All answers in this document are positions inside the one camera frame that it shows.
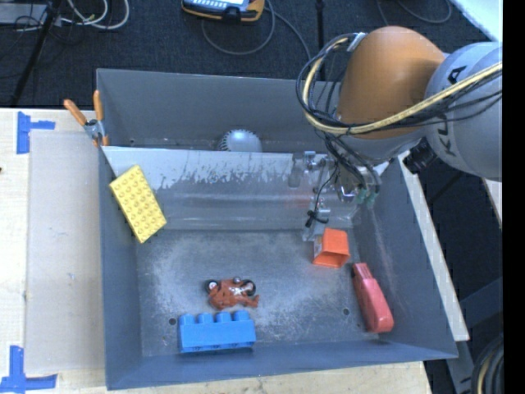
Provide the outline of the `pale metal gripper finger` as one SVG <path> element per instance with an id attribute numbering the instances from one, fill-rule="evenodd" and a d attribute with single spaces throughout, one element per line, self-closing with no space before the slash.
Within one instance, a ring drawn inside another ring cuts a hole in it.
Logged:
<path id="1" fill-rule="evenodd" d="M 328 157 L 315 151 L 294 153 L 292 167 L 288 175 L 289 188 L 299 188 L 303 180 L 320 184 L 328 167 Z"/>
<path id="2" fill-rule="evenodd" d="M 307 211 L 307 219 L 302 232 L 303 241 L 313 241 L 321 236 L 330 220 L 331 209 L 326 205 L 323 198 L 318 201 L 312 199 Z"/>

